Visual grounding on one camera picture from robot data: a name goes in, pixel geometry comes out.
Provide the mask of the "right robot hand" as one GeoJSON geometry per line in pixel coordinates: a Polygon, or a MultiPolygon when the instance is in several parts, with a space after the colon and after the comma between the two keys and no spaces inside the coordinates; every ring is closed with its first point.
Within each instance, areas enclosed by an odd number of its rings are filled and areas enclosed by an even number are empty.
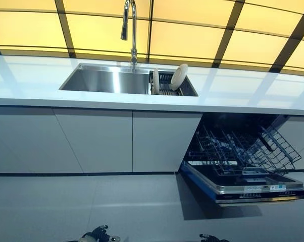
{"type": "Polygon", "coordinates": [[[221,239],[218,239],[217,237],[210,235],[210,234],[200,234],[200,241],[201,242],[220,242],[221,239]]]}

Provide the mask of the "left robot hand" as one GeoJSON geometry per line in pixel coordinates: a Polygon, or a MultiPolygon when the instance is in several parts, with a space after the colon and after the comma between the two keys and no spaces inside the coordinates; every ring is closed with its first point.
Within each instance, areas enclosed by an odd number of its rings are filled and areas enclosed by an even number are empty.
{"type": "Polygon", "coordinates": [[[108,225],[101,225],[95,228],[92,232],[85,233],[78,241],[99,241],[99,242],[118,242],[121,239],[115,235],[108,235],[108,225]]]}

